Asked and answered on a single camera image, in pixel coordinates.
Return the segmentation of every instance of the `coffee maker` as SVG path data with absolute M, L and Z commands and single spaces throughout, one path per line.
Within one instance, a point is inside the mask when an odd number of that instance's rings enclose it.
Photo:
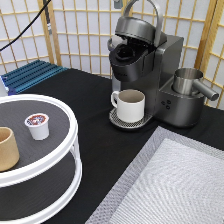
M 197 92 L 184 95 L 173 89 L 174 74 L 179 66 L 184 39 L 161 31 L 163 14 L 155 0 L 148 1 L 157 15 L 156 27 L 129 17 L 136 1 L 128 2 L 123 16 L 118 20 L 115 35 L 122 38 L 121 43 L 113 46 L 110 39 L 108 49 L 113 70 L 113 91 L 135 89 L 144 93 L 145 117 L 135 124 L 128 124 L 119 120 L 116 109 L 113 109 L 110 121 L 126 130 L 140 128 L 152 117 L 177 127 L 193 126 L 200 119 L 205 95 L 217 99 L 217 93 L 207 86 L 203 94 Z

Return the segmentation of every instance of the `coffee pod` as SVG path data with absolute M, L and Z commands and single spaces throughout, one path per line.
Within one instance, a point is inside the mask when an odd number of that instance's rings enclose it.
M 49 117 L 46 114 L 32 114 L 25 120 L 25 125 L 35 140 L 44 140 L 49 136 Z
M 0 127 L 0 172 L 12 168 L 18 161 L 19 150 L 13 131 Z

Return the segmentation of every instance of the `power cord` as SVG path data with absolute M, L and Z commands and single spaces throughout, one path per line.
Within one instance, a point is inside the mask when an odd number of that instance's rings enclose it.
M 40 14 L 44 11 L 44 9 L 48 6 L 48 4 L 51 2 L 51 0 L 48 0 L 47 3 L 43 6 L 43 8 L 40 10 L 40 12 L 35 16 L 35 18 L 32 20 L 32 22 L 19 34 L 18 37 L 16 37 L 13 41 L 9 42 L 7 45 L 5 45 L 3 48 L 0 49 L 0 52 L 15 43 L 31 26 L 32 24 L 37 20 L 37 18 L 40 16 Z

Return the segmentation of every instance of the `tan cup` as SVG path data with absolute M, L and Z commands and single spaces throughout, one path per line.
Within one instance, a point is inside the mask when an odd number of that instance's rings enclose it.
M 0 127 L 0 171 L 12 168 L 18 161 L 19 150 L 13 131 Z

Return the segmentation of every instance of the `single-serve coffee machine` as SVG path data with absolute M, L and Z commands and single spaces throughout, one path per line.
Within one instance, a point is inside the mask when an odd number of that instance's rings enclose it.
M 113 70 L 113 91 L 138 90 L 145 95 L 145 116 L 136 123 L 122 122 L 116 109 L 110 121 L 127 130 L 144 126 L 152 117 L 177 127 L 195 125 L 202 112 L 205 96 L 216 100 L 219 95 L 200 80 L 196 69 L 178 71 L 183 38 L 161 31 L 163 14 L 155 0 L 148 0 L 157 15 L 154 27 L 146 21 L 129 17 L 133 4 L 129 1 L 119 18 L 115 34 L 122 38 L 117 46 L 108 41 Z

